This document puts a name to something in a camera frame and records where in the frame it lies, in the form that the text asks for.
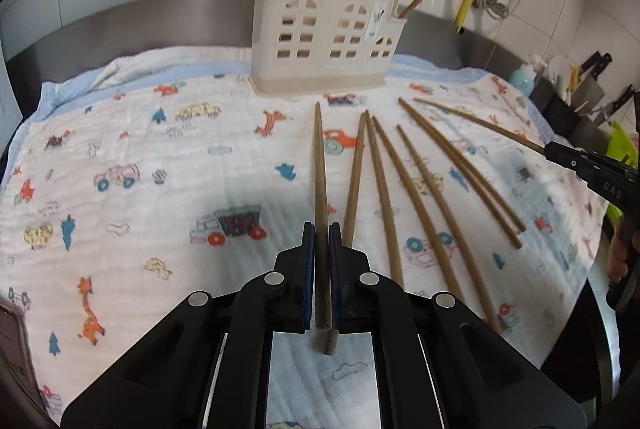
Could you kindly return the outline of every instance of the white blanket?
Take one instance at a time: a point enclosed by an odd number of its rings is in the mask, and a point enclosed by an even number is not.
[[[538,154],[414,103],[526,224],[524,247],[513,249],[468,182],[396,101],[429,95],[541,142],[523,97],[491,75],[455,84],[437,77],[425,82],[431,75],[414,71],[415,77],[390,76],[382,88],[337,100],[256,96],[245,75],[125,85],[118,94],[101,91],[106,97],[91,105],[31,123],[0,200],[0,293],[24,311],[53,419],[190,292],[236,291],[270,270],[278,252],[300,243],[302,224],[314,215],[317,101],[327,139],[330,221],[343,220],[358,117],[368,108],[417,179],[468,305],[482,315],[456,240],[394,130],[400,123],[441,181],[503,336],[541,365],[586,281],[606,203]],[[119,82],[135,78],[122,75]],[[447,73],[447,79],[455,77]],[[112,82],[97,78],[95,88]],[[446,289],[444,279],[381,150],[406,290],[431,296]],[[388,275],[379,209],[367,148],[354,248]],[[341,336],[334,357],[322,355],[323,342],[320,333],[275,335],[268,423],[274,429],[378,427],[370,337]]]

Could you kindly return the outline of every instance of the cartoon truck print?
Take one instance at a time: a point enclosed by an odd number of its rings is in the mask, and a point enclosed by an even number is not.
[[[229,236],[249,235],[260,241],[267,237],[259,224],[260,209],[260,205],[249,205],[216,210],[196,221],[196,229],[189,233],[190,241],[209,243],[212,247],[221,247]]]
[[[31,310],[31,299],[27,292],[15,292],[12,287],[9,287],[8,299],[23,312]]]
[[[324,152],[338,155],[345,149],[356,147],[358,139],[347,136],[342,129],[328,129],[324,132]]]
[[[110,183],[121,185],[125,189],[129,189],[134,183],[140,180],[140,171],[135,164],[114,165],[107,169],[107,172],[96,174],[94,176],[94,186],[100,192],[105,192],[109,188]]]
[[[188,105],[183,107],[175,116],[175,120],[182,120],[183,122],[191,120],[194,116],[208,116],[214,118],[220,114],[222,110],[216,105],[209,105],[209,102],[203,102],[202,104]]]

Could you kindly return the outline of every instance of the cartoon giraffe print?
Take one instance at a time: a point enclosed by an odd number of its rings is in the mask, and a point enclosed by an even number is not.
[[[91,284],[91,277],[86,279],[84,277],[80,278],[80,282],[78,283],[78,292],[82,296],[82,308],[87,315],[84,323],[82,323],[82,335],[78,333],[78,337],[87,338],[89,342],[95,346],[98,343],[95,333],[97,332],[104,336],[104,328],[100,326],[97,317],[89,306],[88,295],[94,293],[94,288]]]

